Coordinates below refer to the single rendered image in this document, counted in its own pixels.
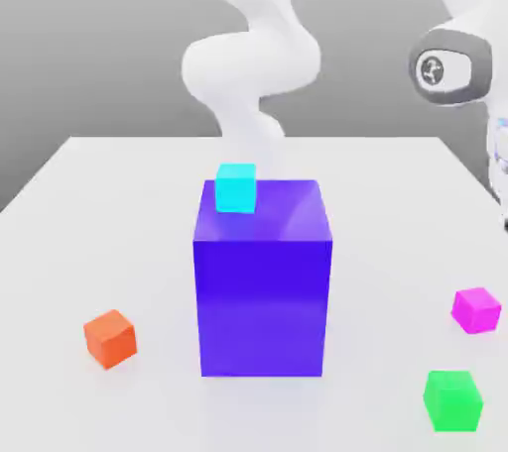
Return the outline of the small cyan cube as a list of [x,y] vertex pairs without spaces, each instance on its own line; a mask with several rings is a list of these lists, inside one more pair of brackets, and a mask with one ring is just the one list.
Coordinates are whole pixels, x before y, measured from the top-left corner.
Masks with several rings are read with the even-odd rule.
[[218,212],[255,212],[257,181],[254,164],[221,164],[216,173],[214,188],[215,208]]

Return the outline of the small orange cube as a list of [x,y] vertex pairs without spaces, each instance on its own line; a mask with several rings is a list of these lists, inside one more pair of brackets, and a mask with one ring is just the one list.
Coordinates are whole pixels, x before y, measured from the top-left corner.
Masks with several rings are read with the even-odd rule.
[[83,332],[88,352],[105,370],[137,353],[134,325],[116,309],[85,323]]

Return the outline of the small magenta cube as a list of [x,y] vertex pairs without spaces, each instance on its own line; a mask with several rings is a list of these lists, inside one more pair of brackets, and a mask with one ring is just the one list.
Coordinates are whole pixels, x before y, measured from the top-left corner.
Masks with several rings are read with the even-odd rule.
[[467,334],[494,331],[501,314],[501,303],[484,287],[458,290],[451,316]]

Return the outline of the small green cube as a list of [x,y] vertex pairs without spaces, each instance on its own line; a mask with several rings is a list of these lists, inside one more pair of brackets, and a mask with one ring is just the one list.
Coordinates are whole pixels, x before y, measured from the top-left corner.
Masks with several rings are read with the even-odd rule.
[[476,431],[483,398],[470,371],[429,371],[423,401],[435,432]]

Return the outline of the large purple box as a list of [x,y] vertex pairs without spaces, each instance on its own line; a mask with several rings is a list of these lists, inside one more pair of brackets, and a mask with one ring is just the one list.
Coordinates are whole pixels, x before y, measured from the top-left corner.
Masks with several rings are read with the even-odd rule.
[[205,377],[319,377],[330,231],[314,180],[260,180],[252,214],[215,209],[204,183],[192,240]]

